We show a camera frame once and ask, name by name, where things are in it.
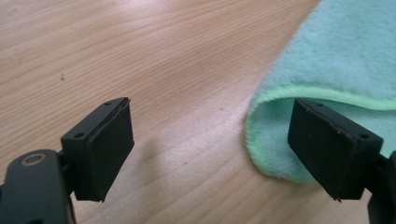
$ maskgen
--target table surface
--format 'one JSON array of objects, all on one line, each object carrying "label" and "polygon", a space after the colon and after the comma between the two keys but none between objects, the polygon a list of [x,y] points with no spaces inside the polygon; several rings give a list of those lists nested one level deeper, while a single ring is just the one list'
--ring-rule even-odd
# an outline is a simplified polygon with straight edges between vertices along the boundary
[{"label": "table surface", "polygon": [[368,223],[368,193],[261,175],[245,146],[254,91],[317,3],[2,1],[0,182],[127,96],[135,147],[104,203],[74,200],[78,223]]}]

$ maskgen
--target circular ring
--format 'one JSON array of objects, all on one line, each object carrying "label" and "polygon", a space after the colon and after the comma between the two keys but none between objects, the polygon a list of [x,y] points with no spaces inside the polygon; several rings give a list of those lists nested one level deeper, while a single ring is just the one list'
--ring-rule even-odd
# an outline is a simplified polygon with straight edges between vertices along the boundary
[{"label": "circular ring", "polygon": [[42,162],[44,159],[46,159],[46,154],[44,153],[35,153],[32,154],[28,157],[25,157],[22,161],[21,161],[21,165],[22,166],[31,166],[31,165],[36,165],[40,162]]}]

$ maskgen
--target microfiber cloth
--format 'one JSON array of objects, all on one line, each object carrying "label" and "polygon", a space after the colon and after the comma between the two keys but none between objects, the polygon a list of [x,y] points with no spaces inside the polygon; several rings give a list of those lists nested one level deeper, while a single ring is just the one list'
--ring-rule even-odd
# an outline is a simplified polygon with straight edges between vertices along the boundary
[{"label": "microfiber cloth", "polygon": [[321,102],[396,150],[396,2],[323,0],[256,92],[247,114],[251,159],[266,174],[314,181],[290,149],[295,97]]}]

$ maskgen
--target cloth fold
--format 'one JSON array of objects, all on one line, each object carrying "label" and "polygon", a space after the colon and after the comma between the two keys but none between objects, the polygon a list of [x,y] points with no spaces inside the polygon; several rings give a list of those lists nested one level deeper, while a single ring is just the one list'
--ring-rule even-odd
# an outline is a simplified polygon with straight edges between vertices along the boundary
[{"label": "cloth fold", "polygon": [[323,0],[301,25],[251,101],[246,139],[266,174],[313,177],[287,143],[293,99],[312,98],[384,138],[396,150],[396,4]]}]

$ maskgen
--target wood grain surface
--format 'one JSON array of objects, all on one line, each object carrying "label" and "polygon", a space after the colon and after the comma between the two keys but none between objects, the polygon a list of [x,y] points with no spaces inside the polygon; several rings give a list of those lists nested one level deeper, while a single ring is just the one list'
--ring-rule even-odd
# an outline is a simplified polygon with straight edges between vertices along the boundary
[{"label": "wood grain surface", "polygon": [[249,101],[318,0],[0,2],[0,182],[17,156],[104,101],[132,99],[136,145],[78,223],[368,223],[366,204],[261,175]]}]

